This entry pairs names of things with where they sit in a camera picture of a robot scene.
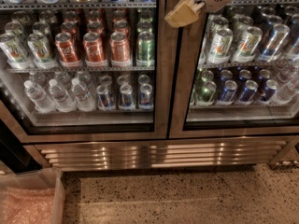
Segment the pink bubble wrap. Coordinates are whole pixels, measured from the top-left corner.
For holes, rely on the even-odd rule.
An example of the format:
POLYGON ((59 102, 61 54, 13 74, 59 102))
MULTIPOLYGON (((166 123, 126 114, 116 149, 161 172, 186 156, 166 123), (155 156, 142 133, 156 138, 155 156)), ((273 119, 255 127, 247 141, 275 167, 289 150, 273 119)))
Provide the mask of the pink bubble wrap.
POLYGON ((0 191, 0 224, 50 224, 55 189, 0 191))

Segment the front left coca-cola can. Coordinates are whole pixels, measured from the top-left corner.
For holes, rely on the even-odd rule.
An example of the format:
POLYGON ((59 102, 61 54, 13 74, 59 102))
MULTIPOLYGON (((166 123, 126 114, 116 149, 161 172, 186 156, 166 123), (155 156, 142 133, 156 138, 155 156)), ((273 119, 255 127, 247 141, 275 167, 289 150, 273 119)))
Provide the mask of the front left coca-cola can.
POLYGON ((55 36, 55 45, 60 55, 62 66, 67 68, 78 68, 82 66, 81 57, 71 34, 67 32, 57 34, 55 36))

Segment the left water bottle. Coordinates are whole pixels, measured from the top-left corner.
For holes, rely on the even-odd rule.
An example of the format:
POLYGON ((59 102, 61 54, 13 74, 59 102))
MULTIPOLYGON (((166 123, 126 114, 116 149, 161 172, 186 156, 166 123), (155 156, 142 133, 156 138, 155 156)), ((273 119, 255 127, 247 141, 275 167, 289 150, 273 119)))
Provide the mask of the left water bottle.
POLYGON ((55 103, 38 83, 26 80, 23 85, 25 94, 35 104, 35 109, 39 113, 47 114, 56 109, 55 103))

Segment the clear plastic storage bin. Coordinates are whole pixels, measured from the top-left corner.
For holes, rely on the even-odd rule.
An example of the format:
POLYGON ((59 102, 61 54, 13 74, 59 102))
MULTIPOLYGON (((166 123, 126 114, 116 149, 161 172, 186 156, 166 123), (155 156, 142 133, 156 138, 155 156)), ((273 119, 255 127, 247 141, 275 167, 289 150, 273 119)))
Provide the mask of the clear plastic storage bin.
POLYGON ((55 189, 50 224, 62 224, 65 191, 61 177, 62 173, 56 169, 42 169, 16 175, 4 175, 0 177, 0 191, 5 188, 55 189))

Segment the right red bull can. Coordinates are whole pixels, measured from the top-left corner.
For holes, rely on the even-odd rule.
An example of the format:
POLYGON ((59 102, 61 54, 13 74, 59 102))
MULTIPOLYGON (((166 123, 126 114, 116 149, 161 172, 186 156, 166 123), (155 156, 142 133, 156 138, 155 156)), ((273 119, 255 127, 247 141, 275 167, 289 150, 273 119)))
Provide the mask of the right red bull can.
POLYGON ((141 109, 153 108, 153 91, 152 86, 148 83, 140 86, 139 92, 139 106, 141 109))

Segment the right door silver blue can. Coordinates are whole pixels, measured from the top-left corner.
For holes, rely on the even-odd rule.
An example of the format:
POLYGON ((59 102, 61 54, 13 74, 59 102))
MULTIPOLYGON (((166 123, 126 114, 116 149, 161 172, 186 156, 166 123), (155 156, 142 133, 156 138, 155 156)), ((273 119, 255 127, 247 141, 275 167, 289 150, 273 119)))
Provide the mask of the right door silver blue can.
POLYGON ((289 32, 290 28, 287 25, 282 23, 275 24, 259 50, 258 61, 272 62, 276 60, 289 32))

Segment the front green soda can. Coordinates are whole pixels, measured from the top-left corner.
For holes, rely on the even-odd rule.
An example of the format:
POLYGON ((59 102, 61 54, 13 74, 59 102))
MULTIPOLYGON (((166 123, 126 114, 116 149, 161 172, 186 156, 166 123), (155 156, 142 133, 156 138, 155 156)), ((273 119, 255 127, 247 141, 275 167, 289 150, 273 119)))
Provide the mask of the front green soda can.
POLYGON ((155 60, 155 37, 152 32, 141 32, 137 39, 136 63, 138 66, 152 66, 155 60))

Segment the left red bull can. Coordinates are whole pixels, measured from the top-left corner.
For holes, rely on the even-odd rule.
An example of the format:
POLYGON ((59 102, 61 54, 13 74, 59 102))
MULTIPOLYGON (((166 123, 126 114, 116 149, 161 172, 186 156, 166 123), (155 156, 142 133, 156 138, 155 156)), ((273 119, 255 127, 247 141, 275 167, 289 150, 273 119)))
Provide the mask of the left red bull can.
POLYGON ((115 109, 113 94, 108 85, 99 85, 96 89, 97 106, 100 110, 108 111, 115 109))

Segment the red bull can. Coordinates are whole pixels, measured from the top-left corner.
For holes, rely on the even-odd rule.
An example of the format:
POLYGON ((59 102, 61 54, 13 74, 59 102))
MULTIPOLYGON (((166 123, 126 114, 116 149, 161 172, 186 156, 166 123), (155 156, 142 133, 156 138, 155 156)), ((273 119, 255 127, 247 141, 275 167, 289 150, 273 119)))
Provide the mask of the red bull can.
POLYGON ((135 109, 134 92, 130 84, 124 84, 120 87, 119 107, 122 110, 135 109))
POLYGON ((97 106, 100 110, 108 111, 115 109, 113 94, 108 85, 99 85, 96 89, 97 106))
POLYGON ((153 91, 152 86, 148 83, 140 86, 139 92, 139 106, 141 109, 153 108, 153 91))

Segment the stainless steel fridge base grille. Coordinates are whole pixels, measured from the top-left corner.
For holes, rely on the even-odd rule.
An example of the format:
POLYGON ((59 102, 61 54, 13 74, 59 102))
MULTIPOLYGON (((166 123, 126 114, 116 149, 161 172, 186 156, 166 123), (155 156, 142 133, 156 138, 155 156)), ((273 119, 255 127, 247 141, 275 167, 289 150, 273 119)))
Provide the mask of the stainless steel fridge base grille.
POLYGON ((25 149, 44 168, 76 172, 257 163, 274 166, 297 144, 296 135, 270 135, 34 144, 25 149))

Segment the right door left blue can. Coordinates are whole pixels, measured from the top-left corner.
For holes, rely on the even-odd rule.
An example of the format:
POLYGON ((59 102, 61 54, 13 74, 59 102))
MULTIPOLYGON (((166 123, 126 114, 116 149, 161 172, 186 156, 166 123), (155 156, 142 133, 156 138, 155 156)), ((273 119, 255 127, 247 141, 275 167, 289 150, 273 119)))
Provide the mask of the right door left blue can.
POLYGON ((237 91, 237 83, 233 80, 226 80, 221 88, 221 92, 218 95, 219 105, 231 105, 234 101, 237 91))

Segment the coca-cola can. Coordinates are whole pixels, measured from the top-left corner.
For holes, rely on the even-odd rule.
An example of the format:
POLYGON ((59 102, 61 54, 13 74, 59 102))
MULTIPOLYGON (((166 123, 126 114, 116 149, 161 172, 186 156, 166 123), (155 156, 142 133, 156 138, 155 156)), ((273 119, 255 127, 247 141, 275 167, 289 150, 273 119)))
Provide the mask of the coca-cola can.
POLYGON ((67 32, 57 34, 55 36, 55 45, 60 55, 62 66, 67 68, 78 68, 82 66, 81 57, 71 34, 67 32))
POLYGON ((102 38, 98 33, 88 32, 83 36, 85 62, 90 67, 107 67, 102 38))

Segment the door 7up can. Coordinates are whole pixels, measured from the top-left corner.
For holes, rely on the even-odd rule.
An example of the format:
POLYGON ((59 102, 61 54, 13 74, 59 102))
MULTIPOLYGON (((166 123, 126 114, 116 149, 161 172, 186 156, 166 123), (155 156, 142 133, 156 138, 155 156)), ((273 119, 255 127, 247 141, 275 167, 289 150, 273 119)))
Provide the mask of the door 7up can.
POLYGON ((256 26, 248 27, 240 36, 235 52, 231 58, 232 63, 251 62, 255 56, 255 50, 262 40, 263 32, 256 26))
POLYGON ((214 35, 207 59, 210 63, 224 63, 228 60, 229 50, 233 42, 233 32, 229 28, 223 28, 214 35))

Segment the right door left 7up can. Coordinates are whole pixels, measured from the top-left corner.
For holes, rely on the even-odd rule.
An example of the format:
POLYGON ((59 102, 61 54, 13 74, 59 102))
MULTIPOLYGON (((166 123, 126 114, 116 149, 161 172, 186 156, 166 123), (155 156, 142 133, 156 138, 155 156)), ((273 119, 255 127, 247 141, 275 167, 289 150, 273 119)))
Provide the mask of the right door left 7up can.
POLYGON ((207 59, 210 63, 224 63, 228 60, 229 50, 233 42, 233 32, 229 28, 223 28, 214 35, 207 59))

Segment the glass fridge door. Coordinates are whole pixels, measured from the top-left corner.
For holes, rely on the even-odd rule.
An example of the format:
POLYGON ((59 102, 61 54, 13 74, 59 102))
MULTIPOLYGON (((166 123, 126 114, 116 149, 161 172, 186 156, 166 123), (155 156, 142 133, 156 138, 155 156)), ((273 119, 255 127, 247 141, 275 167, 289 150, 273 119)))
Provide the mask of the glass fridge door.
POLYGON ((170 90, 173 78, 177 33, 164 21, 165 12, 174 0, 1 0, 1 35, 14 34, 27 48, 31 66, 15 69, 1 49, 1 119, 23 142, 66 143, 80 141, 115 141, 162 139, 167 133, 170 90), (141 32, 152 32, 155 37, 155 60, 152 66, 136 63, 137 39, 141 32), (72 35, 82 66, 62 66, 55 45, 61 32, 72 35), (85 62, 83 36, 98 33, 103 42, 107 67, 90 67, 85 62), (129 39, 132 65, 114 67, 111 62, 110 36, 125 33, 129 39), (54 51, 57 66, 38 68, 27 44, 30 34, 46 36, 54 51), (23 83, 38 83, 54 102, 49 81, 56 79, 75 100, 76 110, 43 114, 27 97, 23 83), (95 109, 84 112, 72 92, 72 79, 83 81, 95 101, 95 109), (153 108, 139 106, 140 86, 150 84, 153 108), (135 109, 119 107, 120 87, 130 84, 135 98, 135 109), (115 109, 103 111, 97 106, 96 89, 108 85, 115 109))
POLYGON ((298 76, 298 0, 234 0, 215 12, 203 8, 199 20, 179 27, 177 84, 170 135, 174 138, 214 138, 238 136, 296 135, 299 128, 299 100, 279 105, 257 102, 258 90, 249 105, 237 102, 243 84, 251 79, 259 87, 268 79, 278 89, 298 76), (259 62, 259 50, 275 24, 290 28, 280 55, 272 62, 259 62), (262 40, 251 62, 232 63, 231 58, 242 33, 250 26, 263 32, 262 40), (207 59, 217 31, 229 28, 233 42, 228 60, 210 63, 207 59), (231 105, 219 105, 218 95, 226 80, 237 83, 231 105), (212 105, 198 105, 197 92, 207 81, 217 85, 212 105))

